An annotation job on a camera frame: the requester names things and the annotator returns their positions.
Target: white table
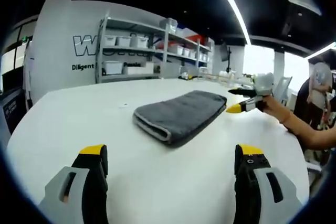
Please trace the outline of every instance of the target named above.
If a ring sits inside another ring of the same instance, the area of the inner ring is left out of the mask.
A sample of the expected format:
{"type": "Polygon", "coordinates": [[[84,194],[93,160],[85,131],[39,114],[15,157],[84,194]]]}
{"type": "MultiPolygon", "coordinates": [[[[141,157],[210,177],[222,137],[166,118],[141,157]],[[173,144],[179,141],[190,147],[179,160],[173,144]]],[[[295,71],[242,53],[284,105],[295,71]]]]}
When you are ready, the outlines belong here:
{"type": "Polygon", "coordinates": [[[22,119],[8,144],[23,189],[38,204],[44,186],[88,145],[108,148],[110,223],[232,223],[234,152],[260,147],[272,166],[308,200],[306,163],[297,139],[274,118],[253,110],[223,112],[180,148],[162,145],[132,123],[141,105],[192,90],[222,94],[230,106],[245,98],[205,80],[140,80],[59,90],[44,96],[22,119]]]}

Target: led light strip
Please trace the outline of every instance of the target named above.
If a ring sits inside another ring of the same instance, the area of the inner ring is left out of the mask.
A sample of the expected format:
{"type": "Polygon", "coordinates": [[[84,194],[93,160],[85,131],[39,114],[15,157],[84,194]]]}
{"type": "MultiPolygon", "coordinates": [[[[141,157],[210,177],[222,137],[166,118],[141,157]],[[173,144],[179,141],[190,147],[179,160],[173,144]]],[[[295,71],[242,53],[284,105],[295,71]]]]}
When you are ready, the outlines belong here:
{"type": "Polygon", "coordinates": [[[333,49],[334,47],[336,47],[336,42],[333,42],[330,45],[327,45],[326,47],[324,47],[324,48],[318,50],[317,52],[313,53],[312,55],[305,57],[305,60],[309,60],[309,59],[311,59],[311,58],[313,58],[317,55],[320,55],[320,54],[328,51],[329,49],[333,49]]]}
{"type": "Polygon", "coordinates": [[[243,17],[241,16],[240,14],[240,11],[238,9],[238,6],[236,5],[236,2],[234,0],[228,0],[229,4],[231,5],[234,13],[236,14],[236,17],[238,19],[238,22],[240,24],[240,27],[242,28],[243,30],[243,34],[245,36],[245,40],[246,40],[246,43],[248,45],[251,45],[251,41],[250,41],[250,38],[248,36],[248,32],[247,32],[247,29],[246,29],[246,26],[245,26],[245,23],[243,21],[243,17]]]}

